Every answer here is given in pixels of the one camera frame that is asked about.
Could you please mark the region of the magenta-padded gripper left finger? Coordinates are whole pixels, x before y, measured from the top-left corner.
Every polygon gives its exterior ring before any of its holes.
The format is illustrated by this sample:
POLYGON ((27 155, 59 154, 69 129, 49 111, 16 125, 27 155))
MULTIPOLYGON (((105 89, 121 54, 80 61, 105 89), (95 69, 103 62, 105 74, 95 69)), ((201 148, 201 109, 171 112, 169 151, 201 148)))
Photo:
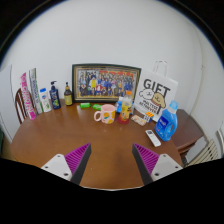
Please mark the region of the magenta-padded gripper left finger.
POLYGON ((56 154, 42 169, 79 185, 90 155, 91 144, 87 143, 66 155, 56 154))

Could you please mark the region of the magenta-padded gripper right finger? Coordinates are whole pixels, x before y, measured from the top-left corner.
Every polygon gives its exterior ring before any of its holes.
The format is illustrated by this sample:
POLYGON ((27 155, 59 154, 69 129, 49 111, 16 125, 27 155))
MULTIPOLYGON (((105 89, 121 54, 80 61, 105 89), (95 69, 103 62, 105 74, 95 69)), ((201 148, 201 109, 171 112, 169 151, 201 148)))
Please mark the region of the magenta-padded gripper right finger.
POLYGON ((136 143, 132 146, 132 154, 145 185, 182 169, 168 154, 158 155, 136 143))

